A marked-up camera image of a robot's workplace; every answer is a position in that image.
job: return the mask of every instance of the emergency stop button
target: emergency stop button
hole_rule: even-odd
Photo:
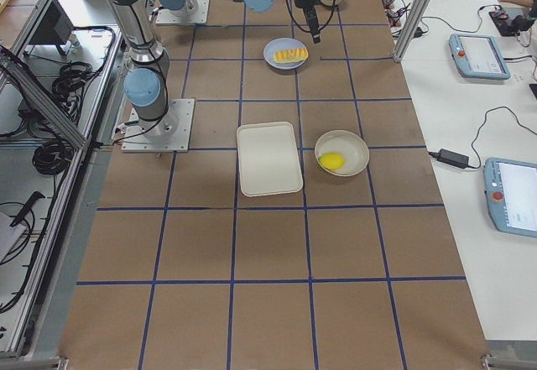
[[[493,192],[493,200],[501,201],[502,199],[503,199],[503,192],[502,191]]]

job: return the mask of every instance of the blue plate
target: blue plate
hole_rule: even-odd
[[[305,47],[305,45],[297,39],[283,37],[281,39],[272,40],[270,43],[265,45],[263,56],[265,57],[265,61],[267,61],[268,64],[274,68],[279,70],[293,70],[294,68],[298,68],[304,64],[305,60],[299,62],[289,62],[287,64],[278,64],[274,61],[274,53],[281,50],[296,49],[299,47]]]

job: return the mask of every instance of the yellow food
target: yellow food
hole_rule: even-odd
[[[328,152],[320,156],[319,163],[325,169],[337,170],[345,164],[345,158],[336,152]]]
[[[278,64],[288,62],[300,62],[308,58],[308,49],[306,47],[297,47],[295,49],[280,50],[274,53],[274,61]]]

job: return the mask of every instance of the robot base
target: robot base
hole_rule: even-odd
[[[123,152],[188,152],[192,117],[194,116],[194,99],[169,99],[168,114],[174,114],[178,119],[178,127],[170,135],[147,137],[146,134],[125,139],[121,150]],[[129,121],[138,120],[138,114],[131,111]],[[126,137],[141,133],[136,125],[127,128]]]
[[[159,26],[181,26],[182,24],[205,24],[209,15],[209,0],[197,0],[198,8],[193,13],[180,16],[172,14],[169,9],[161,9],[156,23]]]

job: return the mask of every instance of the yellow lemon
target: yellow lemon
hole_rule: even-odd
[[[328,152],[319,158],[322,167],[329,170],[337,170],[345,164],[345,158],[336,152]]]

